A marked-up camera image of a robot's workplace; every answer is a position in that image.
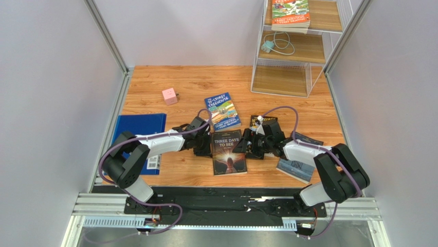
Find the black 169-storey treehouse book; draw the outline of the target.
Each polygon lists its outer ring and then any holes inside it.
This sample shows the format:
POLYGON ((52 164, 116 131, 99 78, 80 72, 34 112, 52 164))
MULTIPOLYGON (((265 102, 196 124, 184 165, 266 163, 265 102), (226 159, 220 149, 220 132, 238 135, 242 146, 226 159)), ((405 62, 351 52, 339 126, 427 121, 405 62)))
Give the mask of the black 169-storey treehouse book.
POLYGON ((249 128, 252 131, 256 131, 257 129, 261 128, 262 123, 266 122, 266 121, 270 121, 270 120, 278 120, 277 117, 271 117, 271 116, 260 116, 260 115, 251 115, 250 117, 250 124, 249 124, 249 128))

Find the three days to see book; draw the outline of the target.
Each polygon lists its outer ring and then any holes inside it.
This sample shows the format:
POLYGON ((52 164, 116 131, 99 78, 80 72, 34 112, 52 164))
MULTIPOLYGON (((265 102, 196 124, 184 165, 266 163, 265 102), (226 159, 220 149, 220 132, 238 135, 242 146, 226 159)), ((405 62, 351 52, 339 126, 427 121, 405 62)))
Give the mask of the three days to see book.
POLYGON ((215 176, 247 173, 245 154, 233 152, 241 137, 241 130, 212 133, 211 151, 215 176))

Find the orange 78-storey treehouse book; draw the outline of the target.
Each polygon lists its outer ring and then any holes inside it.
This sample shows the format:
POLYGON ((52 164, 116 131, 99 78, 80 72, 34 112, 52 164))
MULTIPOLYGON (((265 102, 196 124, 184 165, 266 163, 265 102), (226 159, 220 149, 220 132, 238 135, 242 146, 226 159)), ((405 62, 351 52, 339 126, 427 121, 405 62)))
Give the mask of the orange 78-storey treehouse book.
POLYGON ((309 4, 303 1, 272 1, 271 29, 273 31, 307 34, 311 23, 309 4))

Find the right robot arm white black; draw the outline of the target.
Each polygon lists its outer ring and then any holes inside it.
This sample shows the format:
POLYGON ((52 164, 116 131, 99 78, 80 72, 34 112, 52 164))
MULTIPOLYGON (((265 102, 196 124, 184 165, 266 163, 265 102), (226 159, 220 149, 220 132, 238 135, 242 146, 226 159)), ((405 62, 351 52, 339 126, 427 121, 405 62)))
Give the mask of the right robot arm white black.
POLYGON ((370 185, 368 174, 347 145, 320 146, 298 140, 294 135, 286 137, 276 119, 259 127, 262 133, 245 129, 233 152, 260 160, 266 153, 272 153, 283 160, 317 169, 321 181, 304 187, 294 196, 301 207, 325 202, 342 203, 359 197, 361 191, 370 185))

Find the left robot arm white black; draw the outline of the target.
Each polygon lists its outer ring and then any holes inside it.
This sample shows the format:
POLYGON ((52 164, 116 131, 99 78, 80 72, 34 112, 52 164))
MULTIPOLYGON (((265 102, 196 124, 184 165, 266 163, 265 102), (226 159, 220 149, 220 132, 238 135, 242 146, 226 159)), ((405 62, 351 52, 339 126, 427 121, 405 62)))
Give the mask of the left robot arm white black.
POLYGON ((153 189, 140 177, 146 161, 152 157, 192 149, 195 154, 210 152, 210 123, 196 116, 191 123, 152 135, 121 133, 99 161, 99 173, 107 182, 124 190, 134 200, 146 203, 153 189))

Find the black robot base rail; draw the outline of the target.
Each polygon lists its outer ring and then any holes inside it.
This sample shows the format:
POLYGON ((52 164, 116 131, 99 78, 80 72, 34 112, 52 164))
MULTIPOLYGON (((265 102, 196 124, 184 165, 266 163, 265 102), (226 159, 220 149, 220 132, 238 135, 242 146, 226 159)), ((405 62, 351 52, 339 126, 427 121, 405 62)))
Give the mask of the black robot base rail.
POLYGON ((297 188, 153 187, 144 206, 128 197, 124 213, 144 215, 159 226, 276 227, 287 217, 313 222, 324 219, 324 204, 305 206, 296 201, 297 188))

